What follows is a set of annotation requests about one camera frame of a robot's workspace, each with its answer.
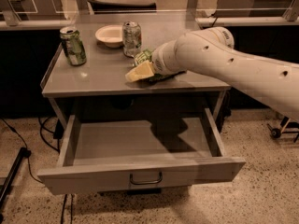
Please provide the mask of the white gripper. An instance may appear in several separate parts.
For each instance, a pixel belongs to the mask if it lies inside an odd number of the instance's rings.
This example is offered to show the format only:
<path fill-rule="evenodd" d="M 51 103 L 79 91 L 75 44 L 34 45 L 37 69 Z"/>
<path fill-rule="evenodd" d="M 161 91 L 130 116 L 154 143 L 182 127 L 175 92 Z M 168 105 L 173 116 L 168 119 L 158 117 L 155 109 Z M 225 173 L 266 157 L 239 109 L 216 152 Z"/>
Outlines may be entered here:
<path fill-rule="evenodd" d="M 146 79 L 153 77 L 154 72 L 164 76 L 185 72 L 175 57 L 175 44 L 175 40 L 162 44 L 151 55 L 153 67 L 150 61 L 144 61 L 125 75 L 126 80 L 135 82 Z"/>

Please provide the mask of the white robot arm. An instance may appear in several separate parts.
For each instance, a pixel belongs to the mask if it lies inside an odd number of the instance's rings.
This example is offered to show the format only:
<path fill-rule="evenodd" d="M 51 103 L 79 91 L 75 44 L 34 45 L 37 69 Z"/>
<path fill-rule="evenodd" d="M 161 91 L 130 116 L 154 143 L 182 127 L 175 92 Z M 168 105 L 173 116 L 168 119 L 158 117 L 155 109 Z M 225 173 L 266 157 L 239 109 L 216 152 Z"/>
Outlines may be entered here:
<path fill-rule="evenodd" d="M 217 78 L 278 113 L 299 120 L 299 64 L 255 56 L 234 49 L 224 27 L 188 32 L 153 51 L 128 72 L 129 82 L 181 71 Z"/>

